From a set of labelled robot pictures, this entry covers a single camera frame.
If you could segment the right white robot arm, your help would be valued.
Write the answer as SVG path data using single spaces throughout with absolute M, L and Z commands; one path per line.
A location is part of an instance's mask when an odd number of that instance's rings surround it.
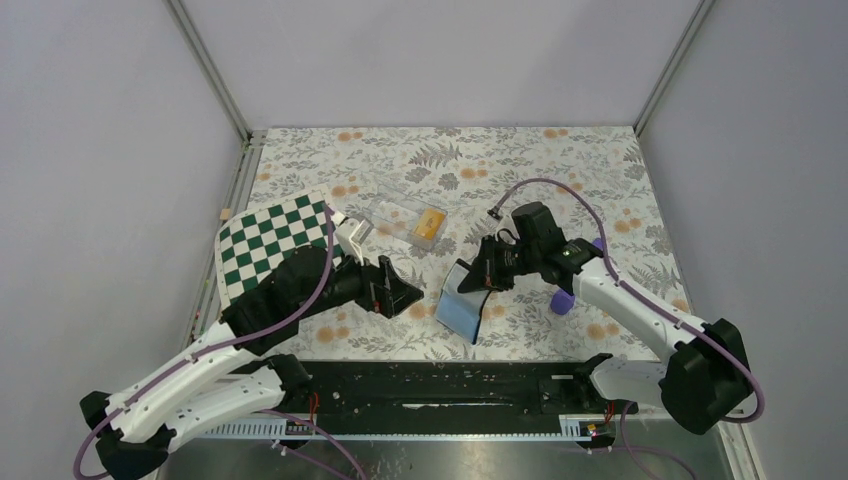
M 608 313 L 655 355 L 655 361 L 598 355 L 573 386 L 575 402 L 597 412 L 611 400 L 663 408 L 681 427 L 704 434 L 760 393 L 738 328 L 705 322 L 628 280 L 607 254 L 583 238 L 567 238 L 540 202 L 512 213 L 510 241 L 485 235 L 471 261 L 458 260 L 455 293 L 505 292 L 517 278 L 537 275 Z

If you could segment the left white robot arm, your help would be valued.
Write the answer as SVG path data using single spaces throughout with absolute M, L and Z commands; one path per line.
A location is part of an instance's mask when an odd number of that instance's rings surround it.
M 377 263 L 331 250 L 296 249 L 226 307 L 205 334 L 146 379 L 80 401 L 98 458 L 113 479 L 141 479 L 199 434 L 244 415 L 304 407 L 310 376 L 292 354 L 273 349 L 300 321 L 347 303 L 393 318 L 423 297 L 390 259 Z

